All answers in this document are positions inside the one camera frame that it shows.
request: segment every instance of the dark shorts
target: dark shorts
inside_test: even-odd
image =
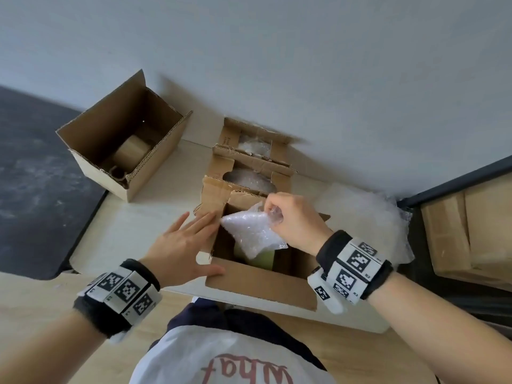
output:
[[[170,320],[167,331],[179,326],[196,325],[210,329],[230,330],[249,337],[281,345],[304,360],[326,371],[320,360],[302,342],[297,341],[264,315],[252,311],[228,309],[222,311],[214,301],[199,298],[188,304],[181,313]],[[153,342],[150,349],[159,340]]]

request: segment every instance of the t-shirt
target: t-shirt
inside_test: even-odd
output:
[[[227,330],[180,326],[142,358],[130,384],[335,384],[287,348]]]

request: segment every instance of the dark gray mat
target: dark gray mat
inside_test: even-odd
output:
[[[0,87],[1,272],[56,277],[104,199],[55,134],[78,114]]]

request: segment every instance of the white wall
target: white wall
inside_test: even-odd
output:
[[[212,145],[222,115],[299,168],[396,195],[512,154],[512,0],[0,0],[0,84],[78,108],[139,68]]]

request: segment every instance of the green object in box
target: green object in box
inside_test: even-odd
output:
[[[240,248],[240,245],[238,243],[235,243],[234,249],[233,249],[234,257],[240,258],[244,260],[248,265],[251,265],[253,267],[266,269],[268,271],[272,271],[272,267],[274,265],[274,255],[275,250],[264,250],[260,253],[258,253],[258,256],[256,256],[253,259],[248,259],[245,253]]]

